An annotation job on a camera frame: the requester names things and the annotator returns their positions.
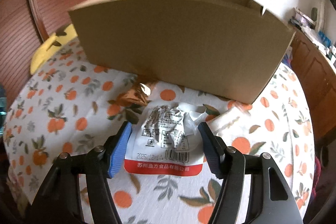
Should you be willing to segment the brown cardboard box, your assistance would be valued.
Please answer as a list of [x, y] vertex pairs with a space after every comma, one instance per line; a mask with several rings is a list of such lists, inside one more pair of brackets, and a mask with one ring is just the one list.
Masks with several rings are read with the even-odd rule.
[[246, 104], [295, 35], [254, 0], [110, 0], [69, 15], [90, 63]]

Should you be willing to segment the wooden side cabinet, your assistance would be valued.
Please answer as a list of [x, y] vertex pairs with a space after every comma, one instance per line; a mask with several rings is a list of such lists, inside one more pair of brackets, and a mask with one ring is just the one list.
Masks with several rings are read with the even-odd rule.
[[335, 70], [301, 31], [291, 42], [291, 68], [297, 75], [310, 110], [315, 141], [335, 138]]

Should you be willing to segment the orange print bed sheet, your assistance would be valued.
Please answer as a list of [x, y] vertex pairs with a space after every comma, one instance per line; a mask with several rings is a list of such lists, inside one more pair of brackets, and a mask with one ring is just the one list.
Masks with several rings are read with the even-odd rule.
[[[21, 214], [61, 152], [86, 153], [116, 133], [123, 121], [138, 121], [141, 109], [120, 102], [134, 81], [134, 75], [90, 64], [78, 40], [33, 75], [11, 105], [4, 129], [7, 183]], [[279, 65], [258, 99], [229, 123], [222, 137], [242, 153], [269, 153], [305, 215], [313, 185], [314, 136], [294, 71]], [[194, 177], [121, 170], [109, 186], [123, 223], [206, 223], [221, 181], [204, 163]]]

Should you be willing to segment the shiny brown snack wrapper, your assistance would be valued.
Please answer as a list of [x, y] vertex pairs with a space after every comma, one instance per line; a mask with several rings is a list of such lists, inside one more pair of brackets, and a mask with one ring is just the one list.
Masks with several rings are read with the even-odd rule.
[[122, 107], [130, 107], [131, 105], [147, 106], [149, 97], [157, 82], [145, 76], [138, 76], [130, 89], [118, 95], [116, 104]]

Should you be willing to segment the clutter on cabinet top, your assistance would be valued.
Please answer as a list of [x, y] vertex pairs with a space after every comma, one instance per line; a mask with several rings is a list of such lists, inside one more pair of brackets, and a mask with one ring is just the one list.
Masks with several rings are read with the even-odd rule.
[[322, 32], [317, 30], [317, 23], [295, 7], [289, 23], [299, 29], [327, 58], [327, 62], [335, 71], [335, 44]]

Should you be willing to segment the small white snack packet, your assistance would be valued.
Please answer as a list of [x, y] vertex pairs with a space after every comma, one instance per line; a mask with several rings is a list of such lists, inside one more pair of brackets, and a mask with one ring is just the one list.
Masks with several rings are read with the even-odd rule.
[[252, 105], [234, 102], [224, 114], [212, 119], [207, 124], [215, 136], [221, 136], [225, 130], [228, 130], [241, 118], [250, 116], [251, 109]]

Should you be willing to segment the white red snack bag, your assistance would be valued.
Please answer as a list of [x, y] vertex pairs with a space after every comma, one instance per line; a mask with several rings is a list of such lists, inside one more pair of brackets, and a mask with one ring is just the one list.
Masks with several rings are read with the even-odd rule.
[[204, 158], [198, 125], [206, 116], [204, 106], [150, 102], [127, 143], [125, 170], [134, 174], [198, 175]]

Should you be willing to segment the yellow pillow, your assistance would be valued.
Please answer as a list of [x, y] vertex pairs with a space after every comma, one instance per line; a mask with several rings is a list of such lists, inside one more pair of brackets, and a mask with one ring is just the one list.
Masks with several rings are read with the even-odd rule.
[[62, 26], [52, 33], [33, 54], [30, 63], [30, 75], [33, 75], [47, 60], [76, 36], [73, 24]]

